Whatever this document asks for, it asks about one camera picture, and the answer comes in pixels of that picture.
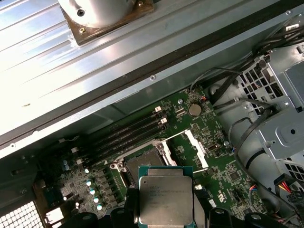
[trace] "black cable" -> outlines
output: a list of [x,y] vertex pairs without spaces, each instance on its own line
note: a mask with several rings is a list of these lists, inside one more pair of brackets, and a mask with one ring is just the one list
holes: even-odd
[[248,120],[248,121],[252,124],[252,121],[251,121],[250,118],[244,117],[244,118],[242,118],[242,119],[240,119],[240,120],[238,120],[238,121],[235,121],[235,122],[230,126],[230,128],[229,128],[229,131],[228,131],[228,141],[229,141],[229,145],[231,145],[232,147],[233,147],[232,141],[231,141],[231,132],[232,132],[232,129],[234,128],[235,125],[240,124],[241,122],[243,122],[243,121],[245,121],[245,120]]
[[190,86],[190,92],[193,93],[193,87],[194,85],[200,81],[206,74],[210,73],[211,71],[214,71],[214,70],[224,70],[224,71],[227,71],[227,72],[231,72],[231,73],[235,73],[235,74],[241,74],[242,72],[239,72],[239,71],[236,71],[234,69],[227,69],[227,68],[222,68],[222,67],[213,67],[207,71],[205,71],[203,74],[201,74],[197,79],[194,80],[194,82],[192,82],[191,86]]
[[239,165],[239,167],[251,178],[252,181],[254,181],[256,183],[256,185],[260,188],[262,188],[263,190],[269,192],[274,198],[276,198],[278,201],[286,204],[286,206],[291,209],[293,212],[296,211],[296,209],[290,205],[289,203],[287,203],[285,200],[283,200],[282,198],[278,197],[276,194],[274,194],[272,191],[270,191],[268,188],[266,188],[262,183],[260,183],[255,177],[253,177],[251,175],[251,173],[245,168],[244,164],[242,163],[241,159],[238,156],[239,150],[242,147],[243,143],[245,142],[245,140],[248,138],[248,136],[261,124],[263,123],[270,115],[272,114],[270,109],[266,109],[264,111],[264,113],[256,120],[254,121],[250,127],[243,133],[243,135],[240,138],[239,143],[237,144],[237,147],[234,151],[234,158],[237,162],[237,164]]
[[[238,71],[243,72],[243,70],[246,69],[248,65],[253,63],[254,63],[254,59],[252,58],[252,56],[248,57],[245,60],[245,62],[241,65],[241,67],[238,69]],[[216,92],[210,97],[211,104],[216,103],[223,96],[223,94],[227,91],[227,89],[233,83],[233,81],[236,80],[238,75],[240,74],[231,75],[225,80],[225,82],[220,86],[220,88],[218,88]]]
[[304,38],[301,37],[301,38],[295,39],[293,41],[290,41],[287,44],[282,45],[281,48],[288,47],[288,46],[291,46],[291,45],[300,44],[300,43],[303,43],[303,42],[304,42]]
[[227,101],[227,102],[225,102],[225,103],[222,103],[222,104],[220,104],[220,105],[216,105],[216,106],[214,106],[213,108],[214,108],[214,110],[218,110],[218,109],[220,109],[220,108],[225,108],[225,107],[227,107],[227,106],[233,105],[233,104],[236,103],[236,102],[237,102],[237,100],[233,99],[233,100]]
[[247,101],[247,102],[250,102],[250,103],[255,104],[255,105],[257,105],[257,106],[261,106],[261,107],[263,107],[264,109],[269,108],[269,107],[271,106],[270,104],[267,104],[267,103],[265,103],[265,102],[261,102],[261,101],[257,101],[257,100],[253,100],[253,99],[249,99],[249,98],[244,98],[244,97],[239,97],[239,98],[236,98],[236,99],[227,101],[227,102],[225,102],[225,103],[223,103],[223,104],[216,105],[216,106],[214,106],[213,108],[214,108],[215,110],[217,110],[217,109],[224,108],[224,107],[227,107],[227,106],[229,106],[229,105],[232,105],[232,104],[234,104],[234,103],[236,103],[236,102],[238,102],[238,101]]
[[269,50],[272,50],[274,48],[280,48],[283,46],[289,46],[290,42],[293,42],[294,39],[299,38],[300,36],[302,36],[303,33],[303,28],[297,30],[296,32],[290,34],[288,37],[286,38],[282,38],[280,41],[278,42],[269,42],[268,44],[266,44],[264,47],[262,48],[254,48],[253,53],[254,56],[257,57],[258,55],[264,55],[266,54]]
[[261,150],[261,151],[256,152],[254,155],[252,155],[252,156],[249,158],[249,160],[247,161],[245,168],[246,168],[247,170],[249,170],[249,167],[250,167],[251,163],[253,162],[253,160],[254,160],[256,157],[258,157],[259,155],[263,154],[263,153],[265,153],[265,151]]

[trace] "electrolytic capacitor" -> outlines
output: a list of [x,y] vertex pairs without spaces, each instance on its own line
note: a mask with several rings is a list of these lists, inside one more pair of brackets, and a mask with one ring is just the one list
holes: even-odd
[[99,196],[95,196],[94,199],[93,199],[94,203],[98,203],[98,202],[99,202],[99,199],[100,199]]
[[103,206],[101,206],[100,204],[97,205],[97,210],[102,210]]
[[91,185],[92,185],[91,180],[88,180],[88,181],[86,182],[86,185],[87,185],[87,186],[91,186]]
[[71,198],[72,196],[73,196],[73,193],[69,193],[69,194],[67,194],[66,196],[63,197],[63,200],[66,201],[69,198]]
[[95,192],[96,192],[95,189],[91,189],[91,190],[90,190],[90,194],[91,194],[91,195],[95,195]]

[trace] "integrated circuit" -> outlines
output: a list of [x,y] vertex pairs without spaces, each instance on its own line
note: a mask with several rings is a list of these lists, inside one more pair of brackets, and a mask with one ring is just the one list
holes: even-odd
[[127,170],[137,186],[137,179],[138,179],[138,167],[139,166],[163,166],[163,161],[159,156],[159,152],[156,148],[153,148],[143,154],[131,158],[126,162]]
[[243,210],[244,215],[252,213],[252,210],[250,208],[247,208],[245,210]]
[[236,181],[239,178],[239,175],[237,172],[233,172],[230,174],[230,178],[232,181]]

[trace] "motherboard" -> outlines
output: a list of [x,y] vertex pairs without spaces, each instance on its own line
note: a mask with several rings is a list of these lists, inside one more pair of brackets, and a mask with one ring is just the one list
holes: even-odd
[[201,88],[160,100],[41,161],[49,186],[73,202],[73,213],[105,212],[124,205],[127,188],[138,187],[139,166],[192,166],[196,189],[213,207],[237,218],[264,212],[257,194],[249,201],[249,179],[238,168],[220,121]]

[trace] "connector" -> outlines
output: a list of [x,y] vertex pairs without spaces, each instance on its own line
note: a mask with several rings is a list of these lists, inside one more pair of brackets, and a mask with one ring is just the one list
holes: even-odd
[[294,191],[287,196],[288,201],[294,203],[296,205],[304,206],[304,192],[302,191]]

